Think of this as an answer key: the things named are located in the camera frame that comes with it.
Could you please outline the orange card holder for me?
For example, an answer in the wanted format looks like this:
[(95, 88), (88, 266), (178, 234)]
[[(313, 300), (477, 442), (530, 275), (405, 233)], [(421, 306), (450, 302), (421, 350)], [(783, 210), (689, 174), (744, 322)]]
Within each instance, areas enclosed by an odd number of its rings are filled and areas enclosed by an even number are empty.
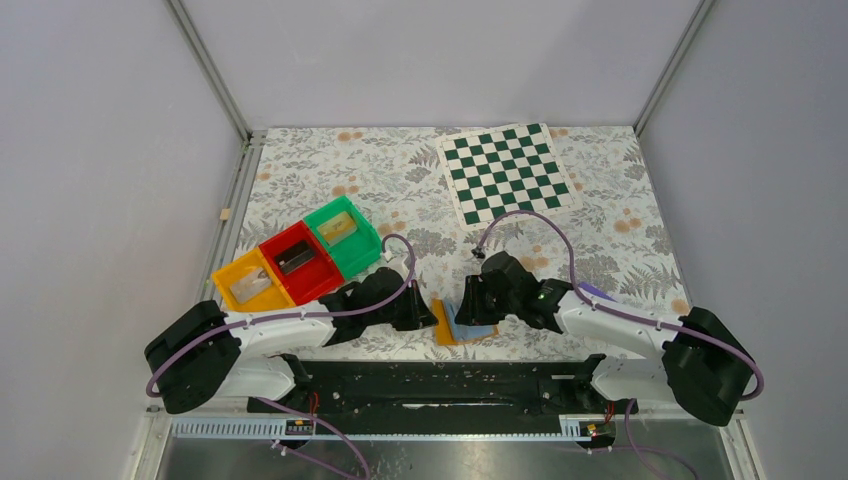
[(457, 346), (475, 343), (495, 337), (499, 333), (495, 325), (465, 326), (458, 324), (456, 322), (458, 308), (450, 300), (433, 299), (431, 302), (431, 312), (438, 321), (433, 331), (435, 341), (440, 346)]

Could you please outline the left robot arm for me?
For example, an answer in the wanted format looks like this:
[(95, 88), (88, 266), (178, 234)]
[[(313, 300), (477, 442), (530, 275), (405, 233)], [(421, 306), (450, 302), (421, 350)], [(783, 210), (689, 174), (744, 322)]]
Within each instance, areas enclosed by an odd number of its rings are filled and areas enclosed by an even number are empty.
[(264, 397), (296, 411), (311, 387), (288, 360), (292, 351), (351, 342), (375, 325), (415, 331), (437, 323), (417, 281), (388, 267), (287, 309), (226, 312), (204, 300), (145, 347), (146, 392), (173, 415), (235, 397)]

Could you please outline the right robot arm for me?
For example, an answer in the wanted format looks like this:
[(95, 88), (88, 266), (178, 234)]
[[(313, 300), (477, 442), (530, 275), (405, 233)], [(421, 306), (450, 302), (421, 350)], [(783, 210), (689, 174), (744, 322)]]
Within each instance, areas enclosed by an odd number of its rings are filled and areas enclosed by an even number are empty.
[(597, 412), (611, 400), (674, 403), (694, 418), (726, 426), (743, 400), (755, 363), (711, 311), (656, 315), (560, 279), (536, 279), (505, 252), (465, 279), (455, 320), (495, 325), (512, 316), (534, 329), (590, 337), (633, 353), (601, 359), (573, 386), (575, 402)]

